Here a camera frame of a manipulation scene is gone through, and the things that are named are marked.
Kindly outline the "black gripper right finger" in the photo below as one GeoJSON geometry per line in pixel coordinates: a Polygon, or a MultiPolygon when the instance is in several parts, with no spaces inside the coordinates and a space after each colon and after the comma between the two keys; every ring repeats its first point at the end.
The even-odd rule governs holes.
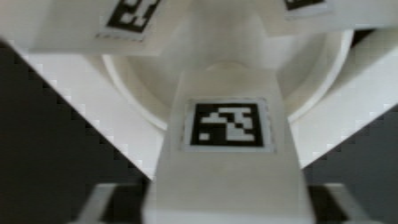
{"type": "Polygon", "coordinates": [[[373,224],[343,184],[309,185],[307,190],[316,224],[373,224]]]}

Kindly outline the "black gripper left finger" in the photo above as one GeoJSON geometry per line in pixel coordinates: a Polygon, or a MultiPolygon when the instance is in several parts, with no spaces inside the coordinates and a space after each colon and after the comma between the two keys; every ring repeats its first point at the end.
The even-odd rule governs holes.
{"type": "Polygon", "coordinates": [[[142,224],[144,193],[138,184],[97,184],[73,224],[142,224]]]}

